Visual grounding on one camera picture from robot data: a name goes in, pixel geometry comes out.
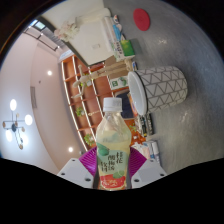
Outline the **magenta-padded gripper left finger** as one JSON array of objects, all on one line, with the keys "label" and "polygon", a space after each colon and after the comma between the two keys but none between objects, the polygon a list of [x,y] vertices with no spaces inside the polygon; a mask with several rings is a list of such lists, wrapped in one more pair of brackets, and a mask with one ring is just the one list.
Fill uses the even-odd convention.
[{"label": "magenta-padded gripper left finger", "polygon": [[80,158],[71,158],[59,171],[58,176],[78,186],[97,189],[99,185],[97,148],[90,149]]}]

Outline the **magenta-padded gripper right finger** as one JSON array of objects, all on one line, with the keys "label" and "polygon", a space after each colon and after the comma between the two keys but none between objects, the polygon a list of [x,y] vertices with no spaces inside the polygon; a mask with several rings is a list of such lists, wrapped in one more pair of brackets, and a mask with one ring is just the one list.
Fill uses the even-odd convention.
[{"label": "magenta-padded gripper right finger", "polygon": [[138,150],[130,148],[129,177],[132,189],[141,188],[166,176],[155,159],[146,159]]}]

